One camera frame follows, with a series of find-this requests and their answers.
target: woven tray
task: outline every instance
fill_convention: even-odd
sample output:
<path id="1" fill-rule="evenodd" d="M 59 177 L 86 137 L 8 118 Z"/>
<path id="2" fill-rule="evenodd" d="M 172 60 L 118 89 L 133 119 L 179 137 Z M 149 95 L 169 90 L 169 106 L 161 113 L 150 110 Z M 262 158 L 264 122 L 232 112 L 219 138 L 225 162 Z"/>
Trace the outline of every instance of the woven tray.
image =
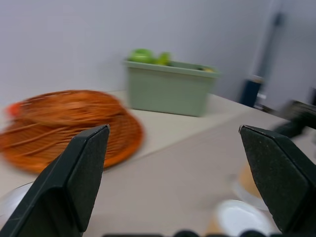
<path id="1" fill-rule="evenodd" d="M 111 128 L 104 167 L 127 159 L 141 145 L 138 121 L 115 97 L 89 90 L 60 91 L 23 101 L 0 145 L 13 165 L 40 173 L 73 136 L 102 124 Z"/>

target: white wall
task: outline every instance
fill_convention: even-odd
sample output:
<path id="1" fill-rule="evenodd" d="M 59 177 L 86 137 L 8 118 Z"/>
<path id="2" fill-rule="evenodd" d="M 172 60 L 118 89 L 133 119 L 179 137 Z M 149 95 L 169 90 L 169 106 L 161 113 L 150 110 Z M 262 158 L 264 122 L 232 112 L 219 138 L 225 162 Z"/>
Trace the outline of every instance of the white wall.
<path id="1" fill-rule="evenodd" d="M 237 99 L 270 0 L 1 0 L 0 106 L 64 89 L 123 89 L 131 49 L 217 66 Z"/>
<path id="2" fill-rule="evenodd" d="M 316 1 L 285 0 L 286 13 L 263 105 L 279 110 L 290 100 L 309 102 L 316 87 Z"/>

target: beige table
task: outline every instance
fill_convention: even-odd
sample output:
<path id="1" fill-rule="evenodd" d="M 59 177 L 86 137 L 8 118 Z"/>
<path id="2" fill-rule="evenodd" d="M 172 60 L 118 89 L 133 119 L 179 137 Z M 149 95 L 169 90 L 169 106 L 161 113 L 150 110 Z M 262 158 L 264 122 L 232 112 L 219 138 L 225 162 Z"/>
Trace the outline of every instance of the beige table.
<path id="1" fill-rule="evenodd" d="M 241 124 L 270 128 L 282 120 L 220 97 L 204 118 L 132 111 L 147 142 L 132 159 L 104 172 L 85 237 L 104 233 L 203 233 L 214 206 L 246 162 Z M 312 131 L 296 141 L 312 160 Z M 35 176 L 0 163 L 1 194 Z"/>

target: wicker basket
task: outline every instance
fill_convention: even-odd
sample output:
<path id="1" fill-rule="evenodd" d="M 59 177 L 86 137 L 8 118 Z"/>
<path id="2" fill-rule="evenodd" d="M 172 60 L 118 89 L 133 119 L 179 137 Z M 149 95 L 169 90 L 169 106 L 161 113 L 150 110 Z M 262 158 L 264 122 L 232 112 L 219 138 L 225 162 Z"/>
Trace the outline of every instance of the wicker basket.
<path id="1" fill-rule="evenodd" d="M 1 147 L 9 162 L 39 173 L 73 136 L 102 124 L 111 127 L 104 167 L 127 159 L 141 145 L 140 124 L 116 98 L 98 91 L 67 90 L 23 101 L 18 116 L 1 135 Z"/>

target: green bin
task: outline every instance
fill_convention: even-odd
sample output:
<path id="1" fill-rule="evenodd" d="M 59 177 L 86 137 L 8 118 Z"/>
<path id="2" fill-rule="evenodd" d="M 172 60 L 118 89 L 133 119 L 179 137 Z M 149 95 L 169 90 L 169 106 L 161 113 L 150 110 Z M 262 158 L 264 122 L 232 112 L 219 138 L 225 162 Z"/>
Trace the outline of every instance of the green bin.
<path id="1" fill-rule="evenodd" d="M 219 73 L 204 65 L 171 62 L 171 66 L 125 61 L 131 108 L 202 116 L 207 94 Z M 210 68 L 213 72 L 199 70 Z"/>

